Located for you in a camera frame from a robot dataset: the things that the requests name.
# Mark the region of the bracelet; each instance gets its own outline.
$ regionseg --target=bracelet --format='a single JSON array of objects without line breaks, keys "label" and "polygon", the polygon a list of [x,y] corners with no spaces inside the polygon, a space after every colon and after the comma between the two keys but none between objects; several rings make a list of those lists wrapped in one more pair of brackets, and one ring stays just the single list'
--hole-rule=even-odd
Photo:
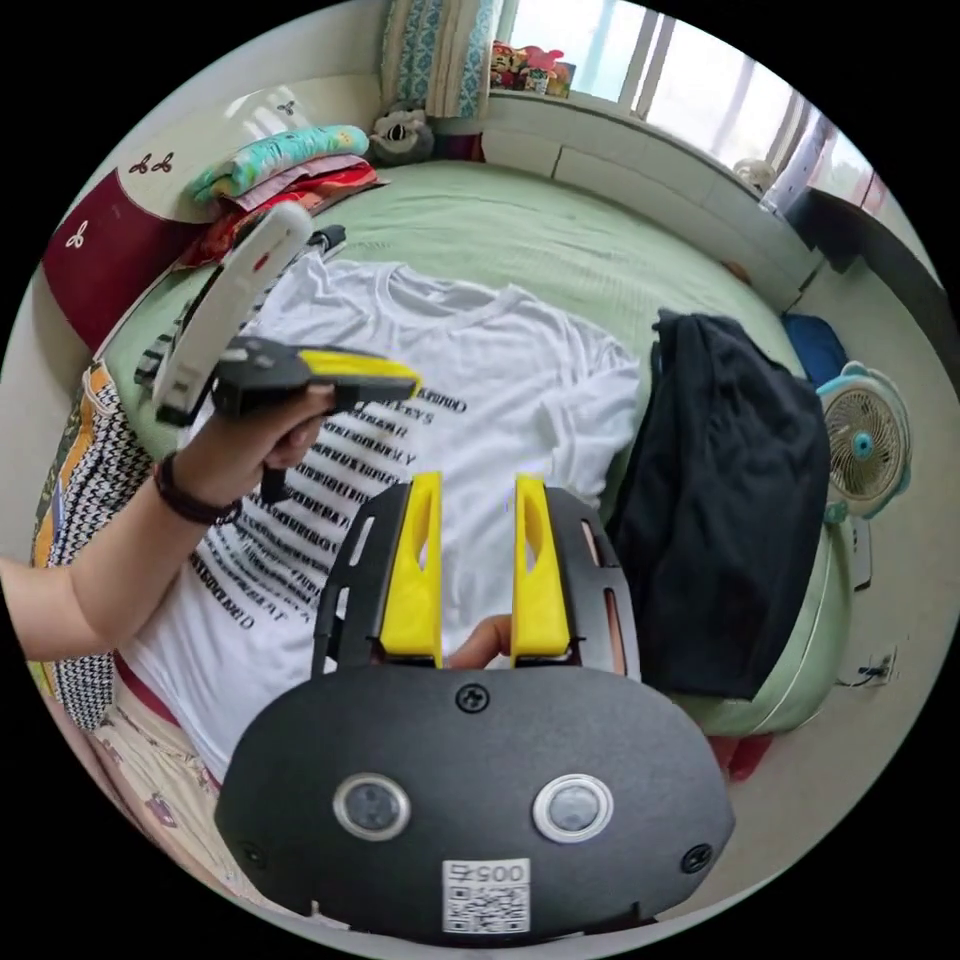
[{"label": "bracelet", "polygon": [[243,503],[234,500],[226,507],[214,507],[209,503],[196,500],[188,493],[177,489],[173,480],[173,459],[175,453],[165,456],[153,468],[153,482],[156,484],[160,499],[181,519],[197,523],[204,527],[221,527],[233,523],[240,516]]}]

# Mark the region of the qr code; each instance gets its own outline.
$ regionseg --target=qr code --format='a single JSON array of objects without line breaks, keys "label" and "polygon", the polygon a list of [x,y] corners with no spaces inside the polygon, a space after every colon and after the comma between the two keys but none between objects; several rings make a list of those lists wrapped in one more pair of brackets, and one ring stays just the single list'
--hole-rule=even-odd
[{"label": "qr code", "polygon": [[443,867],[445,933],[529,932],[529,860],[446,860]]}]

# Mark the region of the patterned cushion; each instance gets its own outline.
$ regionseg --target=patterned cushion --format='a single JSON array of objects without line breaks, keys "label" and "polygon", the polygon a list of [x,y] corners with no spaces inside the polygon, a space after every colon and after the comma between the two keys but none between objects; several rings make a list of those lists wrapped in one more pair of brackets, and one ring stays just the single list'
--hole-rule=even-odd
[{"label": "patterned cushion", "polygon": [[[69,563],[147,478],[151,460],[120,407],[102,362],[83,377],[57,457],[43,485],[34,528],[36,567]],[[113,657],[97,654],[31,664],[78,726],[93,730],[113,699]]]}]

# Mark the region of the patterned pants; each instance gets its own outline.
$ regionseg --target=patterned pants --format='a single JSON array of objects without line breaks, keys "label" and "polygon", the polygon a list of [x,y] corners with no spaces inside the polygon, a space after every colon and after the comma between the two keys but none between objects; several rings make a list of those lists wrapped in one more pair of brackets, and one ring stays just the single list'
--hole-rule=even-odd
[{"label": "patterned pants", "polygon": [[213,822],[217,785],[184,732],[145,706],[119,676],[114,677],[113,691],[114,703],[92,736],[147,812],[145,819],[155,824],[152,832],[186,853],[235,897],[293,916],[264,898],[237,866]]}]

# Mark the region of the curtain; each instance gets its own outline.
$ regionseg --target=curtain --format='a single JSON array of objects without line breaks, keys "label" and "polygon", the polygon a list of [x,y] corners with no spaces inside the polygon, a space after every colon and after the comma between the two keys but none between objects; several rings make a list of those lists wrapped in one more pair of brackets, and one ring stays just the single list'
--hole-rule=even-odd
[{"label": "curtain", "polygon": [[424,104],[434,119],[482,119],[503,0],[393,0],[383,37],[384,107]]}]

